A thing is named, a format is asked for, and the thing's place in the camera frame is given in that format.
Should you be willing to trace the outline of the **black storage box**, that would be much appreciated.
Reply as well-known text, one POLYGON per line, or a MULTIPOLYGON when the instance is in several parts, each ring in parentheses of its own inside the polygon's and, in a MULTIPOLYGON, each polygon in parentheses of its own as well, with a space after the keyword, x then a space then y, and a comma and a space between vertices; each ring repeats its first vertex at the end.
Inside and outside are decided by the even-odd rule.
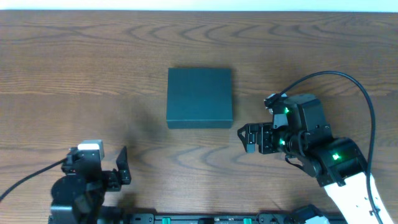
POLYGON ((232 127, 232 70, 169 68, 166 120, 170 129, 232 127))

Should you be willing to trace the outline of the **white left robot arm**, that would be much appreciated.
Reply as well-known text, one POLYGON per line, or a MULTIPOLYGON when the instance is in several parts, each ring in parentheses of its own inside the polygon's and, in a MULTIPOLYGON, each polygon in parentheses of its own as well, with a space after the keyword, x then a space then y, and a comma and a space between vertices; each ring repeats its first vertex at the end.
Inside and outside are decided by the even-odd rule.
POLYGON ((119 192, 131 183, 127 147, 121 149, 116 165, 113 170, 103 170, 99 149, 70 148, 62 162, 65 175, 51 189, 49 223, 97 223, 103 218, 105 194, 119 192))

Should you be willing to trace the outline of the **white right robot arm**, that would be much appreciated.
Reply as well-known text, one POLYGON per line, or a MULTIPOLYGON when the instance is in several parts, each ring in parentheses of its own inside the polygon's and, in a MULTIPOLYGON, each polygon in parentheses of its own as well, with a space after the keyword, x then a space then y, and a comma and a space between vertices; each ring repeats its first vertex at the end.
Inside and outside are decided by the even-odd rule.
POLYGON ((297 168, 317 180, 348 223, 392 223, 374 177, 350 138, 335 138, 315 95, 282 96, 270 108, 270 123, 248 123, 238 129, 247 153, 283 152, 299 160, 297 168))

